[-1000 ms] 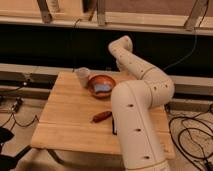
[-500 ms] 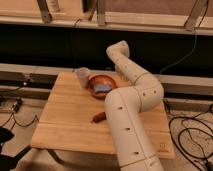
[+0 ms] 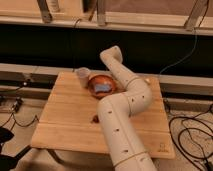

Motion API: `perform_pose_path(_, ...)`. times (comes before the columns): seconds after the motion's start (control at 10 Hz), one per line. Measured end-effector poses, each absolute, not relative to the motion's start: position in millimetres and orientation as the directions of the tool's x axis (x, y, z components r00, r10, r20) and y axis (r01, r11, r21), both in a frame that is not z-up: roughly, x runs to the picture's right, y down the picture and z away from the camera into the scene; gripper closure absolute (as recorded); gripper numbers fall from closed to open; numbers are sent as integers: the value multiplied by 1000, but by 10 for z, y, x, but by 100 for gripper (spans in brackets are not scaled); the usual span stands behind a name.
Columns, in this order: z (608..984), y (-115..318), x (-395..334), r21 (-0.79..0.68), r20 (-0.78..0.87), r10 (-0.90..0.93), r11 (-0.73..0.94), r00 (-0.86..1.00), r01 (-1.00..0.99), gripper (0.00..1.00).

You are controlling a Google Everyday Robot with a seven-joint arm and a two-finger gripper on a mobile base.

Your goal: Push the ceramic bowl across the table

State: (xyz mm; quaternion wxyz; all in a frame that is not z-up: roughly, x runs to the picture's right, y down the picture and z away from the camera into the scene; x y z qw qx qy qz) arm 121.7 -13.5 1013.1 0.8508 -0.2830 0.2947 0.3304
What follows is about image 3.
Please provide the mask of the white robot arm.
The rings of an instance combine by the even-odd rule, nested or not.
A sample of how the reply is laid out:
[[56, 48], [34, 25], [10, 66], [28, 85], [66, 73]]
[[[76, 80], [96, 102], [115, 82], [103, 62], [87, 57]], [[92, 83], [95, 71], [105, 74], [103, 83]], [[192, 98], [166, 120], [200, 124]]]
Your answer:
[[130, 117], [143, 112], [152, 102], [148, 83], [122, 64], [122, 53], [113, 46], [100, 59], [120, 82], [124, 92], [98, 102], [97, 114], [115, 171], [157, 171]]

